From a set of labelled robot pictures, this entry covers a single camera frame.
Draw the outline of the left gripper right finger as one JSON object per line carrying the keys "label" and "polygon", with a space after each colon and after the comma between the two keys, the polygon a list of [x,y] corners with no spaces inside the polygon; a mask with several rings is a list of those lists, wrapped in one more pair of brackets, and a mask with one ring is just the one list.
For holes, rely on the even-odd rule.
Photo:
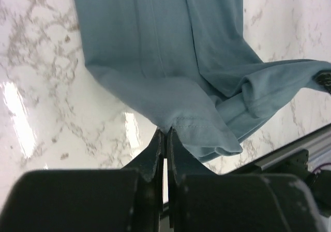
{"label": "left gripper right finger", "polygon": [[325,231],[310,188],[292,174],[218,175],[167,136],[169,224],[174,231]]}

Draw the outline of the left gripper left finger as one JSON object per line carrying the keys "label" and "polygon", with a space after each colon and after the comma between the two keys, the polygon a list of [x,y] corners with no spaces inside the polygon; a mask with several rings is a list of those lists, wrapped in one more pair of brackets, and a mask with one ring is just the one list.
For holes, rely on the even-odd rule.
{"label": "left gripper left finger", "polygon": [[121,169],[34,170],[5,202],[5,231],[158,231],[164,134]]}

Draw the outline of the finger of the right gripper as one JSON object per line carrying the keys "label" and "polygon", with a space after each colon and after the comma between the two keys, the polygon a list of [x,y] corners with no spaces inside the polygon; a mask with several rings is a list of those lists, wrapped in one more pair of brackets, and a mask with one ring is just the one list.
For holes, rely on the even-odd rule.
{"label": "finger of the right gripper", "polygon": [[330,71],[320,71],[314,76],[313,79],[328,94],[331,94],[331,72]]}

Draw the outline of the blue-grey t-shirt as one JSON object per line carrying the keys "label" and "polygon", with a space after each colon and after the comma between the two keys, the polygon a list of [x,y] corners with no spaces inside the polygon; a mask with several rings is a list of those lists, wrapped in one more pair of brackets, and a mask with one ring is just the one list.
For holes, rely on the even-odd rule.
{"label": "blue-grey t-shirt", "polygon": [[205,163],[240,143],[330,63],[263,62],[243,37],[243,0],[74,0],[85,66]]}

